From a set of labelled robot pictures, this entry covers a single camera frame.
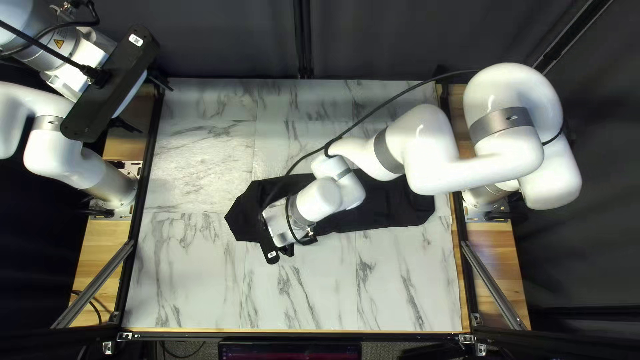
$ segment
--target wooden edge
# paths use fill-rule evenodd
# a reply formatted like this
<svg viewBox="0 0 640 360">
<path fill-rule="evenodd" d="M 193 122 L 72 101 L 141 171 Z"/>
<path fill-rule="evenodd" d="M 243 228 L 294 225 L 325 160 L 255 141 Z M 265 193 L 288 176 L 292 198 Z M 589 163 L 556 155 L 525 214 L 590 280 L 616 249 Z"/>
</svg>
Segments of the wooden edge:
<svg viewBox="0 0 640 360">
<path fill-rule="evenodd" d="M 342 330 L 342 329 L 215 329 L 208 327 L 123 327 L 129 332 L 281 332 L 281 333 L 331 333 L 348 332 L 351 334 L 460 334 L 467 331 L 414 331 L 414 330 Z"/>
</svg>

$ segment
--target marble tile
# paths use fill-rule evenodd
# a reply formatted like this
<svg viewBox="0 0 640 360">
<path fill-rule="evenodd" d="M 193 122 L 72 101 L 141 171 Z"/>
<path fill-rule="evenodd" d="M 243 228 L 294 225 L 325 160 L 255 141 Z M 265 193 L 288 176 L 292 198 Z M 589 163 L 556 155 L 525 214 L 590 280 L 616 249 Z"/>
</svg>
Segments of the marble tile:
<svg viewBox="0 0 640 360">
<path fill-rule="evenodd" d="M 351 122 L 350 80 L 270 80 L 260 84 L 263 119 Z"/>
<path fill-rule="evenodd" d="M 238 328 L 245 248 L 223 215 L 145 213 L 124 326 Z"/>
<path fill-rule="evenodd" d="M 164 119 L 146 212 L 226 213 L 251 181 L 255 122 Z"/>
<path fill-rule="evenodd" d="M 301 156 L 322 147 L 350 125 L 349 122 L 336 121 L 281 120 L 263 117 L 259 112 L 253 180 L 284 175 Z M 310 163 L 315 156 L 303 160 L 293 174 L 311 172 Z"/>
<path fill-rule="evenodd" d="M 268 265 L 247 243 L 240 326 L 251 329 L 352 329 L 356 311 L 355 235 L 330 234 L 296 246 Z"/>
<path fill-rule="evenodd" d="M 449 217 L 356 235 L 361 330 L 460 331 Z"/>
<path fill-rule="evenodd" d="M 255 120 L 261 80 L 169 80 L 163 119 Z"/>
<path fill-rule="evenodd" d="M 390 97 L 417 83 L 419 81 L 353 80 L 351 89 L 353 91 L 354 121 L 360 119 Z M 371 115 L 359 127 L 362 128 L 364 137 L 370 138 L 395 121 L 395 119 L 420 104 L 438 105 L 434 83 L 422 85 L 401 96 Z"/>
</svg>

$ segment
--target metal band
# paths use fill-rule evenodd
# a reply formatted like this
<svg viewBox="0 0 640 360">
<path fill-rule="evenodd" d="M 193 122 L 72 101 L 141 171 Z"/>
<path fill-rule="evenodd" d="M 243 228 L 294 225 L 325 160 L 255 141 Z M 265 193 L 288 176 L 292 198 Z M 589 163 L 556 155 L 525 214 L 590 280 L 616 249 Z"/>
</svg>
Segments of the metal band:
<svg viewBox="0 0 640 360">
<path fill-rule="evenodd" d="M 289 201 L 289 214 L 291 215 L 291 220 L 297 222 L 298 224 L 302 225 L 303 227 L 309 227 L 313 224 L 315 224 L 315 222 L 311 221 L 311 220 L 307 220 L 304 216 L 302 216 L 302 214 L 300 213 L 300 210 L 298 210 L 298 204 L 296 203 L 296 200 L 298 199 L 297 195 L 293 195 L 291 197 L 291 200 Z"/>
<path fill-rule="evenodd" d="M 475 145 L 480 140 L 498 131 L 520 126 L 533 126 L 533 121 L 527 108 L 522 106 L 503 108 L 477 119 L 469 126 L 469 136 L 471 136 L 471 142 Z"/>
<path fill-rule="evenodd" d="M 380 131 L 373 139 L 373 152 L 376 154 L 376 158 L 380 162 L 383 168 L 392 174 L 402 175 L 404 174 L 404 166 L 398 162 L 387 146 L 387 138 L 385 134 L 387 129 Z"/>
<path fill-rule="evenodd" d="M 347 176 L 350 172 L 353 172 L 353 170 L 351 170 L 350 168 L 346 168 L 343 171 L 339 172 L 336 176 L 333 177 L 333 180 L 340 180 L 343 177 Z"/>
</svg>

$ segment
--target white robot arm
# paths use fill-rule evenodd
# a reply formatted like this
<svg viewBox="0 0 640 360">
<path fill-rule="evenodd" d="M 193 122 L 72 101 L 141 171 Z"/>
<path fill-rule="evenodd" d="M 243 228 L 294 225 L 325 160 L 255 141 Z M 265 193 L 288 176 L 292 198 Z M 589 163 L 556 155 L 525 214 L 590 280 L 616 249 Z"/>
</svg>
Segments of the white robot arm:
<svg viewBox="0 0 640 360">
<path fill-rule="evenodd" d="M 560 100 L 542 74 L 516 63 L 492 65 L 469 81 L 463 105 L 475 158 L 460 159 L 449 119 L 442 110 L 428 104 L 416 106 L 373 138 L 337 140 L 328 148 L 328 154 L 351 160 L 377 180 L 388 181 L 406 174 L 410 188 L 421 195 L 466 190 L 465 201 L 480 207 L 492 205 L 518 189 L 532 209 L 557 208 L 578 196 L 582 179 L 568 142 L 560 133 Z M 312 164 L 337 162 L 335 158 L 320 155 Z M 312 171 L 317 180 L 290 204 L 290 218 L 292 213 L 301 212 L 295 207 L 324 209 L 318 204 L 325 197 L 335 204 L 345 201 L 354 206 L 364 199 L 363 193 L 357 204 L 346 200 L 347 188 L 329 195 L 317 182 L 330 183 L 332 175 L 317 174 L 313 165 Z M 334 208 L 335 211 L 322 211 L 324 216 L 307 218 L 309 221 L 303 226 L 295 222 L 294 231 L 303 234 L 313 222 L 345 206 Z M 288 229 L 271 228 L 276 218 L 280 223 L 286 221 L 283 211 L 268 208 L 267 212 L 272 236 L 292 242 Z"/>
<path fill-rule="evenodd" d="M 92 2 L 87 7 L 95 11 Z M 0 19 L 32 37 L 57 23 L 58 18 L 72 20 L 73 11 L 69 6 L 64 10 L 49 7 L 43 0 L 0 2 Z M 40 38 L 40 42 L 77 63 L 91 67 L 102 66 L 116 47 L 116 42 L 91 28 L 75 26 L 50 31 Z M 84 148 L 82 142 L 68 139 L 60 132 L 62 120 L 87 89 L 88 78 L 77 68 L 45 51 L 25 46 L 23 39 L 1 28 L 0 49 L 1 54 L 12 54 L 39 71 L 47 84 L 64 95 L 0 82 L 0 159 L 13 155 L 26 119 L 33 117 L 33 127 L 22 157 L 29 171 L 83 190 L 99 199 L 104 208 L 128 206 L 136 194 L 136 181 L 95 152 Z M 127 106 L 146 76 L 145 71 L 113 117 Z"/>
</svg>

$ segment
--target black cable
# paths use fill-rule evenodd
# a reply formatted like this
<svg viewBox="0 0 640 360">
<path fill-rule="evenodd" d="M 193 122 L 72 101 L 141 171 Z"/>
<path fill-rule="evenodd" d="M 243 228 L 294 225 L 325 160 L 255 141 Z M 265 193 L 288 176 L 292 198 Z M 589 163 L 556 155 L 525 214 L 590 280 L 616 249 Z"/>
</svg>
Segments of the black cable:
<svg viewBox="0 0 640 360">
<path fill-rule="evenodd" d="M 52 32 L 52 31 L 56 31 L 58 29 L 62 29 L 62 28 L 70 28 L 70 27 L 78 27 L 78 26 L 90 28 L 90 27 L 93 27 L 93 26 L 100 25 L 100 17 L 98 16 L 98 13 L 95 11 L 95 4 L 93 3 L 93 1 L 92 0 L 88 0 L 84 5 L 91 12 L 93 20 L 91 20 L 91 21 L 61 22 L 60 24 L 55 24 L 55 25 L 49 26 L 48 28 L 45 28 L 41 32 L 37 33 L 36 36 L 34 36 L 33 38 L 35 40 L 40 40 L 46 34 Z M 31 46 L 31 44 L 26 43 L 26 44 L 22 44 L 22 45 L 20 45 L 18 47 L 14 47 L 11 50 L 7 50 L 7 51 L 5 51 L 3 53 L 0 53 L 0 59 L 1 58 L 7 58 L 9 56 L 17 54 L 17 53 L 27 49 L 29 46 Z"/>
<path fill-rule="evenodd" d="M 560 136 L 560 134 L 562 134 L 563 130 L 564 130 L 564 119 L 562 120 L 562 124 L 560 124 L 560 130 L 557 132 L 557 134 L 554 137 L 552 137 L 551 139 L 543 142 L 542 146 L 545 146 L 546 144 L 548 144 L 548 143 L 554 141 L 555 139 L 557 139 L 557 137 Z"/>
<path fill-rule="evenodd" d="M 183 356 L 178 356 L 176 354 L 174 354 L 173 352 L 170 352 L 169 350 L 167 350 L 167 348 L 164 345 L 164 341 L 160 341 L 160 347 L 162 348 L 162 350 L 164 352 L 166 352 L 167 354 L 175 357 L 176 359 L 187 359 L 188 357 L 194 356 L 195 354 L 198 353 L 198 351 L 200 351 L 200 349 L 204 346 L 204 343 L 206 341 L 203 341 L 202 344 L 200 344 L 200 347 L 198 347 L 194 352 L 190 353 L 189 355 L 183 355 Z"/>
<path fill-rule="evenodd" d="M 442 74 L 442 75 L 438 75 L 438 76 L 434 76 L 431 79 L 427 79 L 424 81 L 421 81 L 419 83 L 417 83 L 416 85 L 410 86 L 407 89 L 404 89 L 403 91 L 399 92 L 398 94 L 395 94 L 394 96 L 392 96 L 391 98 L 387 99 L 385 102 L 381 103 L 380 105 L 376 106 L 375 108 L 373 108 L 373 110 L 371 110 L 369 113 L 367 113 L 366 115 L 364 115 L 363 117 L 361 117 L 358 121 L 356 121 L 355 123 L 353 123 L 353 125 L 349 126 L 345 131 L 341 132 L 340 134 L 338 134 L 336 137 L 332 138 L 331 140 L 329 140 L 326 144 L 324 144 L 321 148 L 316 149 L 308 154 L 303 155 L 300 159 L 298 159 L 295 163 L 293 163 L 293 165 L 291 165 L 291 167 L 289 167 L 289 169 L 287 170 L 287 172 L 282 176 L 282 178 L 280 179 L 280 181 L 278 182 L 278 184 L 276 184 L 276 186 L 273 188 L 273 190 L 269 193 L 269 195 L 267 196 L 267 199 L 265 200 L 265 202 L 262 204 L 262 208 L 266 209 L 267 206 L 269 206 L 270 200 L 273 198 L 274 194 L 282 187 L 282 185 L 284 184 L 284 178 L 287 177 L 289 174 L 291 174 L 291 172 L 293 171 L 293 169 L 304 159 L 308 158 L 309 156 L 316 154 L 322 150 L 324 150 L 324 155 L 327 158 L 332 158 L 333 156 L 329 155 L 329 147 L 336 141 L 340 140 L 344 135 L 346 135 L 347 133 L 349 133 L 351 130 L 353 130 L 356 126 L 360 125 L 363 121 L 367 120 L 371 115 L 373 115 L 374 113 L 376 113 L 378 110 L 384 108 L 385 106 L 389 105 L 393 100 L 396 100 L 397 98 L 399 98 L 400 96 L 415 90 L 417 88 L 419 88 L 422 85 L 428 84 L 432 81 L 436 81 L 439 79 L 443 79 L 443 78 L 448 78 L 449 76 L 453 76 L 453 75 L 458 75 L 458 74 L 464 74 L 466 72 L 478 72 L 479 70 L 458 70 L 458 71 L 452 71 L 452 72 L 448 72 L 446 74 Z M 287 196 L 287 200 L 285 202 L 285 218 L 287 219 L 287 226 L 289 227 L 289 232 L 291 233 L 291 236 L 293 236 L 293 238 L 300 243 L 300 241 L 298 240 L 298 238 L 296 237 L 296 235 L 293 233 L 293 228 L 291 227 L 291 220 L 289 219 L 289 209 L 288 209 L 288 204 L 289 204 L 289 197 Z"/>
<path fill-rule="evenodd" d="M 80 295 L 81 291 L 80 290 L 71 290 L 71 293 L 74 295 Z M 110 310 L 107 305 L 105 305 L 102 301 L 100 301 L 100 299 L 98 299 L 97 297 L 93 297 L 93 301 L 97 302 L 98 305 L 103 308 L 107 313 L 111 314 L 113 311 Z"/>
<path fill-rule="evenodd" d="M 76 295 L 76 296 L 80 296 L 80 291 L 71 290 L 71 293 Z M 95 311 L 95 314 L 98 315 L 98 325 L 102 325 L 102 315 L 100 315 L 100 310 L 98 310 L 98 308 L 95 306 L 95 304 L 93 302 L 91 302 L 91 301 L 89 301 L 89 305 L 91 305 L 91 307 Z"/>
</svg>

